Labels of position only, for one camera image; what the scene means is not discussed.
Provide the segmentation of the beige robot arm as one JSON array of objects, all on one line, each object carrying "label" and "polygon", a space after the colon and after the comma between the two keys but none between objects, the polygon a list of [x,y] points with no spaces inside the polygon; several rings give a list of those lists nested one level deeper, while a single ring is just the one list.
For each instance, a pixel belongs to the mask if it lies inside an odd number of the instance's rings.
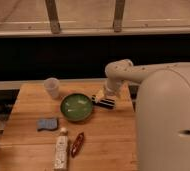
[{"label": "beige robot arm", "polygon": [[139,171],[190,171],[190,62],[105,67],[98,101],[118,96],[126,81],[139,85],[136,131]]}]

